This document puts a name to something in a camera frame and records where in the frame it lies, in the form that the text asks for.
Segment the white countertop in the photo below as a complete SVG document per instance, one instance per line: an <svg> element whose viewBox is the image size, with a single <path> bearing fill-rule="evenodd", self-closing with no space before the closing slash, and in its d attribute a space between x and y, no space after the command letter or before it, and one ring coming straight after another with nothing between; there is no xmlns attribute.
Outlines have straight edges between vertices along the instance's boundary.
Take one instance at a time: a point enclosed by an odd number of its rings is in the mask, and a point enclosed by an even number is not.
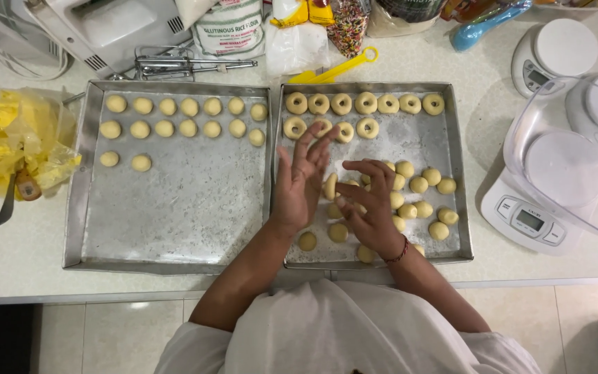
<svg viewBox="0 0 598 374"><path fill-rule="evenodd" d="M584 23L598 38L598 13ZM417 35L365 40L379 50L375 63L363 64L337 81L441 81L454 85L458 99L465 166L467 203L474 261L439 266L450 282L481 284L551 284L569 279L598 278L598 236L585 233L573 253L556 258L521 248L494 230L477 210L478 202L502 171L501 147L511 120L526 99L511 82L511 56L533 23L511 21L493 30L469 52L456 53L446 33L455 23L438 21ZM332 66L344 61L332 46ZM264 57L260 67L228 74L203 73L197 81L265 85ZM598 61L592 71L598 71ZM93 73L76 63L63 77L30 82L0 66L0 87L40 87L82 92ZM146 298L185 297L205 290L211 276L149 276L63 270L64 186L52 198L16 204L12 219L0 226L0 303L116 300L125 293ZM279 285L324 276L322 271L282 270ZM339 271L338 279L387 283L386 270ZM478 284L458 284L476 287Z"/></svg>

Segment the person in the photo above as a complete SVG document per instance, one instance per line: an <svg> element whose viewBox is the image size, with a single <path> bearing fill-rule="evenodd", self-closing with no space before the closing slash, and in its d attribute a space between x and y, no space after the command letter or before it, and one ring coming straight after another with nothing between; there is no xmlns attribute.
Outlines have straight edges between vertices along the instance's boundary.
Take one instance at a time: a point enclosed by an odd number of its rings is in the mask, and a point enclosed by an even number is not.
<svg viewBox="0 0 598 374"><path fill-rule="evenodd" d="M269 220L178 328L155 373L540 373L525 349L492 333L396 230L389 201L395 173L378 160L343 162L369 175L371 189L338 183L336 203L357 239L385 259L396 289L323 279L267 293L317 208L328 146L339 132L335 126L310 146L320 127L297 140L291 161L277 149Z"/></svg>

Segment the person's left hand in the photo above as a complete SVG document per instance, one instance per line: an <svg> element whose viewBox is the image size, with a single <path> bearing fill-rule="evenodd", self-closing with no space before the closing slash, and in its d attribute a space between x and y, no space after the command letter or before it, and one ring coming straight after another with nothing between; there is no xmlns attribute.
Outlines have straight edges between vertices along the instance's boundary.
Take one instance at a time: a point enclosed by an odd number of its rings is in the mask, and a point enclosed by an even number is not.
<svg viewBox="0 0 598 374"><path fill-rule="evenodd" d="M313 219L320 199L322 179L329 166L328 146L340 131L338 126L334 126L309 148L321 126L320 122L313 123L296 141L292 161L287 149L277 147L278 174L269 221L288 236L294 236Z"/></svg>

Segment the white shirt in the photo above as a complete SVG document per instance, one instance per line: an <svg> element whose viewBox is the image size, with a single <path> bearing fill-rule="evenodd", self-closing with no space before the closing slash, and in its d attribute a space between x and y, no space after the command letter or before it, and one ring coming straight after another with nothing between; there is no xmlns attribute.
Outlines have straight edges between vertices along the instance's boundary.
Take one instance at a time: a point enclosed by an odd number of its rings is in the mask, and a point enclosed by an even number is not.
<svg viewBox="0 0 598 374"><path fill-rule="evenodd" d="M155 374L540 373L516 341L459 333L420 297L376 285L303 284L260 295L234 332L183 324Z"/></svg>

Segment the person's right hand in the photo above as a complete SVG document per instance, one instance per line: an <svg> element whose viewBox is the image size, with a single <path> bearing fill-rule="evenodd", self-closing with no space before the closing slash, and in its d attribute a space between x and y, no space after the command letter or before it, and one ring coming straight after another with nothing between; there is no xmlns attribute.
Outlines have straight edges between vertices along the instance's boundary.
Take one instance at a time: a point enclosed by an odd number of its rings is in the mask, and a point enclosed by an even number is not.
<svg viewBox="0 0 598 374"><path fill-rule="evenodd" d="M362 161L343 161L343 167L371 177L370 192L351 184L336 184L337 192L366 208L366 213L362 214L342 197L336 198L336 205L352 226L357 239L376 251L382 259L400 256L405 248L405 236L393 225L389 199L396 173L384 162L367 158Z"/></svg>

